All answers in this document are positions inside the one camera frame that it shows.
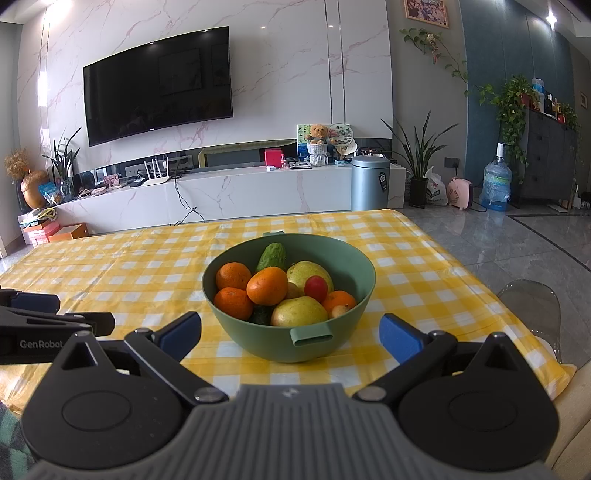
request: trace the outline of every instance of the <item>pink space heater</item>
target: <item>pink space heater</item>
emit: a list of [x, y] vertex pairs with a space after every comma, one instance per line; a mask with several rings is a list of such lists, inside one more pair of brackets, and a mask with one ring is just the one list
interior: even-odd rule
[[447, 199], [450, 205], [460, 210], [470, 208], [474, 200], [474, 188], [472, 182], [453, 177], [447, 186]]

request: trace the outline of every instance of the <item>cable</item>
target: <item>cable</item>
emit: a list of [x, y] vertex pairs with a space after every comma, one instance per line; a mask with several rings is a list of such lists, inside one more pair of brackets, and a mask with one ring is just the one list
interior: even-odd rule
[[475, 208], [472, 208], [472, 207], [470, 207], [470, 210], [474, 210], [475, 212], [478, 212], [478, 213], [485, 213], [485, 212], [487, 212], [487, 211], [488, 211], [488, 209], [487, 209], [487, 208], [486, 208], [484, 205], [482, 205], [482, 204], [480, 204], [480, 203], [478, 203], [478, 202], [474, 202], [474, 201], [472, 201], [472, 205], [474, 205], [475, 203], [476, 203], [477, 205], [480, 205], [482, 208], [484, 208], [484, 210], [476, 210]]
[[178, 172], [178, 166], [179, 166], [179, 164], [180, 164], [180, 161], [178, 161], [178, 162], [177, 162], [177, 166], [176, 166], [176, 168], [174, 169], [174, 175], [173, 175], [173, 176], [175, 177], [175, 179], [174, 179], [174, 189], [177, 191], [177, 194], [178, 194], [178, 201], [181, 203], [181, 205], [183, 206], [183, 208], [184, 208], [185, 210], [188, 210], [188, 212], [187, 212], [187, 215], [185, 215], [185, 216], [184, 216], [184, 218], [183, 218], [181, 221], [179, 221], [179, 222], [175, 223], [174, 225], [175, 225], [175, 226], [177, 226], [177, 225], [181, 225], [181, 224], [182, 224], [182, 223], [183, 223], [183, 222], [184, 222], [184, 221], [187, 219], [187, 217], [188, 217], [189, 215], [191, 215], [191, 212], [194, 212], [194, 213], [196, 213], [197, 215], [199, 215], [199, 216], [201, 217], [201, 220], [203, 221], [203, 223], [205, 223], [205, 218], [203, 218], [203, 215], [201, 215], [201, 213], [199, 213], [199, 212], [197, 211], [197, 207], [191, 207], [191, 206], [189, 205], [188, 201], [185, 199], [185, 197], [183, 197], [183, 196], [181, 195], [180, 191], [178, 190], [178, 183], [177, 183], [176, 176], [177, 176], [177, 172]]

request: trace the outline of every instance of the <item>cabinet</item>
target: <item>cabinet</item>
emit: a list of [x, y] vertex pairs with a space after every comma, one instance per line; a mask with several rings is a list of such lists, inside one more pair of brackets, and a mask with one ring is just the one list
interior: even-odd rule
[[523, 183], [514, 181], [512, 199], [570, 199], [576, 162], [577, 132], [554, 118], [527, 110], [521, 148], [527, 158]]

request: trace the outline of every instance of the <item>blue wall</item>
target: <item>blue wall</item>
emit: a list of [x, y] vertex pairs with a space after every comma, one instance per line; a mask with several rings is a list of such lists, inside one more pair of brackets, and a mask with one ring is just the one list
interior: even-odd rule
[[464, 176], [474, 185], [496, 151], [496, 107], [480, 105], [476, 85], [500, 91], [505, 79], [539, 78], [559, 101], [574, 105], [569, 42], [514, 0], [460, 0], [471, 94]]

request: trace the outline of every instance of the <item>white bag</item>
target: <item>white bag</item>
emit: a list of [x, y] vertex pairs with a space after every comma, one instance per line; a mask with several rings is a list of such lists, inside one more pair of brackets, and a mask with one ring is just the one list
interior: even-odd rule
[[427, 203], [445, 207], [447, 205], [447, 192], [441, 177], [433, 173], [433, 167], [430, 167], [425, 174], [427, 182]]

